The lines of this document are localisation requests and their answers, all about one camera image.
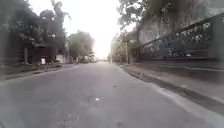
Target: pole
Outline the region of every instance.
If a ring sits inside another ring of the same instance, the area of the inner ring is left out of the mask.
[[[138,29],[137,30],[137,47],[138,47],[138,49],[137,49],[137,61],[139,61],[140,60],[140,58],[141,58],[141,48],[140,48],[140,39],[139,39],[139,32],[140,32],[140,29]]]
[[[112,60],[112,53],[110,53],[110,63],[111,63],[111,64],[113,63],[113,60]]]
[[[25,62],[25,64],[28,64],[28,59],[27,59],[27,57],[28,57],[28,52],[27,52],[27,48],[25,48],[24,49],[24,62]]]
[[[70,45],[68,46],[68,63],[70,62]]]
[[[126,42],[126,62],[129,64],[128,42]]]

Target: sidewalk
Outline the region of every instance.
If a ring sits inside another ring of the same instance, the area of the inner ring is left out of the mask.
[[[224,72],[180,66],[135,63],[121,66],[146,82],[179,93],[224,115]]]
[[[59,68],[39,69],[39,70],[29,71],[29,72],[24,72],[24,73],[1,75],[0,76],[0,81],[9,80],[9,79],[13,79],[13,78],[24,77],[24,76],[29,76],[29,75],[34,75],[34,74],[40,74],[40,73],[44,73],[44,72],[56,71],[56,70],[65,69],[65,68],[71,68],[73,66],[75,66],[75,65],[74,64],[63,64]]]
[[[181,61],[142,61],[141,63],[150,63],[151,65],[161,65],[170,67],[183,67],[183,68],[195,68],[200,70],[223,70],[224,63],[212,60],[181,60]]]

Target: fence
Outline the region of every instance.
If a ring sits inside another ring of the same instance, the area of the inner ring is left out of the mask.
[[[56,59],[56,54],[50,47],[30,47],[27,48],[27,55],[25,60],[25,48],[15,47],[0,54],[0,65],[21,65],[27,61],[29,64],[36,64],[40,62],[41,58],[45,58],[47,63]]]
[[[140,47],[143,60],[224,59],[224,13]]]

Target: railing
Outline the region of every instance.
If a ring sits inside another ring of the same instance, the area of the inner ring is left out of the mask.
[[[219,14],[142,45],[141,59],[218,59],[214,45],[224,36],[223,17]]]

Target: roadside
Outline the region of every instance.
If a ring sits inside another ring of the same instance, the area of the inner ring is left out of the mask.
[[[36,68],[36,67],[26,68],[26,70],[22,69],[22,70],[20,70],[20,72],[14,71],[14,73],[8,73],[8,74],[2,73],[0,76],[0,81],[34,75],[34,74],[40,74],[40,73],[44,73],[44,72],[61,70],[61,69],[65,69],[65,68],[71,68],[73,66],[75,66],[75,65],[74,64],[60,64],[60,65],[57,64],[57,65],[53,65],[53,66],[48,66],[46,68]]]
[[[224,115],[224,72],[213,69],[134,63],[119,65],[130,75],[178,93]]]

